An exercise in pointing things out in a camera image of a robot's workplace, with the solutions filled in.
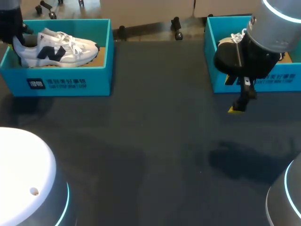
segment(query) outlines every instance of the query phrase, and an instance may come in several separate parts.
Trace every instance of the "glowing blue ring light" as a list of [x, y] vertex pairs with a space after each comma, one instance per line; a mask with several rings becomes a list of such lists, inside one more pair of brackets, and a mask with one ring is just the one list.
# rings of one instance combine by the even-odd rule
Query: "glowing blue ring light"
[[69, 197], [70, 197], [70, 191], [69, 191], [68, 183], [67, 183], [67, 192], [68, 192], [68, 194], [67, 194], [67, 201], [66, 201], [65, 209], [64, 209], [64, 211], [63, 211], [61, 217], [59, 218], [59, 220], [58, 220], [58, 222], [56, 223], [55, 226], [59, 226], [59, 225], [60, 225], [61, 221], [63, 220], [63, 218], [64, 218], [64, 216], [65, 216], [65, 214], [66, 214], [67, 208], [68, 208]]
[[285, 192], [286, 192], [286, 196], [287, 196], [287, 198], [288, 198], [288, 200], [289, 200], [289, 202], [290, 202], [290, 205], [292, 206], [293, 210], [294, 210], [295, 213], [298, 215], [298, 217], [301, 218], [301, 213], [297, 210], [296, 206], [294, 205], [294, 203], [293, 203], [293, 201], [292, 201], [292, 199], [291, 199], [291, 197], [290, 197], [290, 194], [289, 194], [289, 192], [288, 192], [288, 189], [287, 189], [287, 173], [288, 173], [288, 170], [290, 169], [291, 164], [288, 165], [288, 167], [287, 167], [287, 169], [286, 169], [286, 171], [285, 171], [285, 176], [284, 176]]
[[289, 17], [289, 16], [286, 16], [282, 13], [280, 13], [279, 11], [277, 11], [275, 8], [273, 8], [267, 0], [262, 0], [263, 3], [266, 5], [266, 7], [272, 11], [274, 14], [276, 14], [278, 17], [284, 19], [284, 20], [287, 20], [287, 21], [290, 21], [290, 22], [293, 22], [293, 23], [298, 23], [298, 24], [301, 24], [301, 19], [296, 19], [296, 18], [292, 18], [292, 17]]

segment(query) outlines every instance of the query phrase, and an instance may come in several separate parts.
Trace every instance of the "black tabletop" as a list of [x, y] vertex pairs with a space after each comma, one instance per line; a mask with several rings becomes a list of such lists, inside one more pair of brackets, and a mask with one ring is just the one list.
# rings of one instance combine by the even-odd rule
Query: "black tabletop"
[[269, 186], [301, 150], [301, 94], [212, 92], [203, 41], [115, 43], [110, 97], [13, 98], [0, 126], [41, 137], [79, 226], [268, 226]]

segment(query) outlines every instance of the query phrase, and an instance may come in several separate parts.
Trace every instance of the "screw hole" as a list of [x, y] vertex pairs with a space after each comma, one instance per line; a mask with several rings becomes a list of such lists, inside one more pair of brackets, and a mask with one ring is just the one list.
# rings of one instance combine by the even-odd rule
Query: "screw hole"
[[30, 193], [31, 193], [32, 195], [34, 195], [34, 196], [38, 196], [38, 195], [39, 195], [39, 191], [38, 191], [38, 189], [35, 188], [35, 187], [32, 187], [32, 188], [30, 189]]

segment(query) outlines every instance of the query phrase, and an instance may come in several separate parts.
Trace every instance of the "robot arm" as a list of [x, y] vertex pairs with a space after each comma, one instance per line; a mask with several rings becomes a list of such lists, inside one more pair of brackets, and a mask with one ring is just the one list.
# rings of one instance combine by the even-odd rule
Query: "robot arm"
[[292, 51], [301, 38], [301, 1], [262, 0], [247, 33], [256, 45], [269, 52]]
[[228, 75], [225, 85], [238, 79], [241, 95], [229, 112], [244, 112], [256, 99], [254, 83], [266, 78], [280, 59], [293, 50], [301, 38], [300, 0], [261, 0], [239, 43], [222, 43], [214, 56], [215, 67]]

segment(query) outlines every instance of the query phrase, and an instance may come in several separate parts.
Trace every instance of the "wheel caster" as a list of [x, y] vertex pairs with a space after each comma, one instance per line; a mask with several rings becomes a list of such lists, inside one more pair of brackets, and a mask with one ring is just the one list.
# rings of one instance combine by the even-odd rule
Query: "wheel caster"
[[179, 31], [181, 29], [180, 19], [179, 17], [175, 17], [171, 21], [172, 29], [175, 31], [174, 38], [179, 41], [183, 40], [183, 34]]
[[176, 32], [175, 34], [174, 34], [174, 38], [177, 40], [177, 41], [180, 41], [180, 40], [183, 40], [183, 34], [182, 34], [182, 32]]
[[40, 5], [36, 6], [36, 11], [37, 11], [38, 16], [42, 15], [42, 6], [40, 6]]
[[56, 14], [55, 14], [54, 12], [51, 11], [51, 9], [52, 9], [52, 6], [51, 6], [51, 5], [47, 4], [44, 0], [42, 0], [42, 1], [40, 2], [40, 5], [43, 6], [43, 7], [45, 7], [46, 9], [49, 10], [49, 17], [50, 17], [50, 19], [56, 20]]
[[52, 12], [52, 11], [49, 12], [49, 17], [52, 20], [56, 20], [56, 14], [54, 12]]
[[120, 26], [117, 30], [117, 35], [120, 40], [126, 41], [127, 40], [127, 32], [125, 26]]
[[82, 7], [85, 6], [84, 0], [79, 0], [79, 6], [82, 6]]

